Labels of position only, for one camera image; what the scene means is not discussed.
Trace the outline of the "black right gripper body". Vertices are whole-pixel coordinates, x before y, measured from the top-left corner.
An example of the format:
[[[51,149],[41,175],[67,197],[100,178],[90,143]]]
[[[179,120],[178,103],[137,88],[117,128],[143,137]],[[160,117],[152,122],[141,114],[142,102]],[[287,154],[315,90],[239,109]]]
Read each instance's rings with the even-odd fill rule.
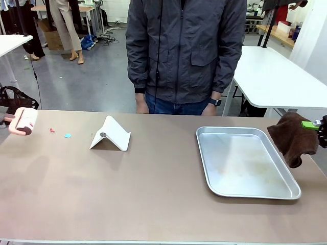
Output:
[[[327,148],[327,115],[323,116],[322,120],[320,121],[318,141],[322,148]]]

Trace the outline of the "brown cloth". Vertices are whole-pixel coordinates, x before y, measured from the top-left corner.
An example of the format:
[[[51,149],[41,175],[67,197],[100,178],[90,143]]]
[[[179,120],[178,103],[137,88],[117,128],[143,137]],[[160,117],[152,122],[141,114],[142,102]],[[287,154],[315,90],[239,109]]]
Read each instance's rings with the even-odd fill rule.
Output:
[[[318,149],[317,133],[302,127],[306,118],[295,112],[284,114],[276,125],[267,128],[270,137],[290,168],[301,166],[303,154],[314,155]]]

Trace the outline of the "pink lint roller black grip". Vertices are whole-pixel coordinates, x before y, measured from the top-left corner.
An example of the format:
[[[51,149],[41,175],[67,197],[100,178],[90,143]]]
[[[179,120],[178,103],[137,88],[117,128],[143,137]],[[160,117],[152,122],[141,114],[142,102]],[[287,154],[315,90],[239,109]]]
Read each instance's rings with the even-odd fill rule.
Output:
[[[9,122],[9,132],[19,136],[30,135],[34,129],[38,111],[33,108],[20,107],[14,114],[9,114],[7,110],[8,107],[0,106],[0,121]]]

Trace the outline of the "person left forearm grey sleeve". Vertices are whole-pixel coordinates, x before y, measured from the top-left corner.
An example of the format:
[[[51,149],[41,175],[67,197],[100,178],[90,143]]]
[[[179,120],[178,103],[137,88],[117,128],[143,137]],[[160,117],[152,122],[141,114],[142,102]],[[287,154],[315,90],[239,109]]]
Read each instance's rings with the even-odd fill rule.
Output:
[[[221,94],[231,83],[241,54],[242,46],[236,48],[219,48],[217,66],[212,85],[212,99],[219,100]]]

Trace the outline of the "person left hand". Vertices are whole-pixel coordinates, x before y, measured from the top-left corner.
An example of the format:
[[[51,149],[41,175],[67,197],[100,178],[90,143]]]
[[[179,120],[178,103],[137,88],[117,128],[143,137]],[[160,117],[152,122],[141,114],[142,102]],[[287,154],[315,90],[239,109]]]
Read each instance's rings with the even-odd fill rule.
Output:
[[[202,111],[201,115],[202,116],[216,116],[217,115],[217,109],[213,104],[208,103],[208,105]]]

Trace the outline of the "large white table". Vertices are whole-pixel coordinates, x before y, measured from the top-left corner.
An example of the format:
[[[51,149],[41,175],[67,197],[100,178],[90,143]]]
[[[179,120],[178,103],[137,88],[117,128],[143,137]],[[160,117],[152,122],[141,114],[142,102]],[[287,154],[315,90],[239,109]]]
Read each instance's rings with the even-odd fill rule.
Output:
[[[223,116],[229,113],[235,86],[251,105],[267,110],[266,118],[299,109],[316,110],[314,119],[327,115],[327,86],[269,47],[242,47]]]

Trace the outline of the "dark bottle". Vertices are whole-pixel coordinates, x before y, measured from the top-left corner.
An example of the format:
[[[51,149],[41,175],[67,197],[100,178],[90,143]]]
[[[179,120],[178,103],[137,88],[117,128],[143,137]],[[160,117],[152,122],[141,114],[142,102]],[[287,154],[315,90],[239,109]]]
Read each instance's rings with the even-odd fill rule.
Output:
[[[294,21],[290,24],[290,29],[289,29],[289,34],[288,34],[288,38],[292,39],[294,36],[294,33],[296,31],[296,27],[297,27],[297,22]]]

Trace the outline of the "wooden workbench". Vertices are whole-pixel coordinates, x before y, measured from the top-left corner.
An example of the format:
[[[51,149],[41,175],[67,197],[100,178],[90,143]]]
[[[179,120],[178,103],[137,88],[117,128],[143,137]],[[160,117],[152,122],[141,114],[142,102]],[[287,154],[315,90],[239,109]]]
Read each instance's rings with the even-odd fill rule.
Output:
[[[259,31],[263,31],[265,36],[268,34],[269,26],[257,24],[256,28],[258,28]],[[284,46],[294,48],[295,42],[292,39],[288,38],[287,33],[278,30],[277,26],[273,26],[272,31],[270,33],[270,37],[272,37],[280,44],[283,44]]]

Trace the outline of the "black tripod pole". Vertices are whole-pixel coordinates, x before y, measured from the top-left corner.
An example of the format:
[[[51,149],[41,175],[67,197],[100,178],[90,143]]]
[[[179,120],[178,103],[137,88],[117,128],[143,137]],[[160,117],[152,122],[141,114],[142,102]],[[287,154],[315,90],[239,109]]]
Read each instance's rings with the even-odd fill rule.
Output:
[[[258,46],[261,45],[262,40],[265,36],[265,32],[270,26],[273,15],[274,15],[274,9],[275,6],[278,4],[278,0],[264,0],[263,7],[262,7],[262,13],[263,13],[263,21],[261,25],[266,26],[265,30],[259,30],[259,40],[258,40]]]

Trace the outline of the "person in red top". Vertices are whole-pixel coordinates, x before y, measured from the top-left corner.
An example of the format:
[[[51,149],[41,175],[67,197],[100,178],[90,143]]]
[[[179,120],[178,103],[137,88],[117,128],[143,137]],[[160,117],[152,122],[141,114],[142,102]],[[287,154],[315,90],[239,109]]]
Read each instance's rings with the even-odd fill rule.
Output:
[[[279,9],[275,18],[275,25],[278,25],[280,21],[286,21],[288,10],[295,10],[298,7],[305,7],[308,0],[280,0]]]

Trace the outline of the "person in grey jacket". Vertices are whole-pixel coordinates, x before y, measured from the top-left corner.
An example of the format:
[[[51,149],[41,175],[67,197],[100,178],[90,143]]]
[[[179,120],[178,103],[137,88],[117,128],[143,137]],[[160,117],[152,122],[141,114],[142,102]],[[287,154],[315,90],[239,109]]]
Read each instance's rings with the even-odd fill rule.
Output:
[[[246,0],[131,0],[126,48],[148,50],[146,93],[175,104],[212,94],[219,48],[242,46]]]

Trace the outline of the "white folded stand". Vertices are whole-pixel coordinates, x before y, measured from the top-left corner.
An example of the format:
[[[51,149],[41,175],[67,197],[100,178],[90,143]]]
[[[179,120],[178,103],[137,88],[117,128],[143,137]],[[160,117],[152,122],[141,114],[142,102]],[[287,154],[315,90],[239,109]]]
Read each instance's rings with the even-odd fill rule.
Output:
[[[112,116],[106,116],[102,127],[96,132],[89,149],[92,149],[102,139],[110,140],[120,151],[126,152],[131,137],[131,132],[127,132]]]

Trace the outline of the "person in beige trousers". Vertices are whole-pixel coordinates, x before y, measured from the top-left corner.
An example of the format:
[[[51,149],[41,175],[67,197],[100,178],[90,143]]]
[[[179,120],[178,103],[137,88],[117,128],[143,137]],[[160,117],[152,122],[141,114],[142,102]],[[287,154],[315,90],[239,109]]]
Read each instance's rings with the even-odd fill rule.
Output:
[[[50,12],[65,51],[71,52],[70,60],[84,63],[82,47],[74,26],[69,0],[49,0]]]

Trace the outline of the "person in black clothes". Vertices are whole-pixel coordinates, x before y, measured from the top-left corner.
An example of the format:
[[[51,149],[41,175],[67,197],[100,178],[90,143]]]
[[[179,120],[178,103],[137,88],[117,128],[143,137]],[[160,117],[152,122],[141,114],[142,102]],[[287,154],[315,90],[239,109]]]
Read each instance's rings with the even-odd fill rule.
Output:
[[[35,24],[35,16],[31,8],[35,6],[35,0],[0,0],[0,16],[7,35],[20,34],[31,35],[32,40],[23,45],[31,60],[36,61],[44,57],[44,51],[38,36]]]

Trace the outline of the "small white table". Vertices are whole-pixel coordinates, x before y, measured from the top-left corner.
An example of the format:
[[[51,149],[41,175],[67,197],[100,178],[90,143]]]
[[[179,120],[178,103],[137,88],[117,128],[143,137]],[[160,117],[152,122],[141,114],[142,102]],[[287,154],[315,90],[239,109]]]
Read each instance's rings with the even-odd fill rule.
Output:
[[[32,39],[33,37],[31,35],[0,35],[0,61],[6,69],[10,84],[16,88],[19,88],[19,84],[15,78],[6,54]]]

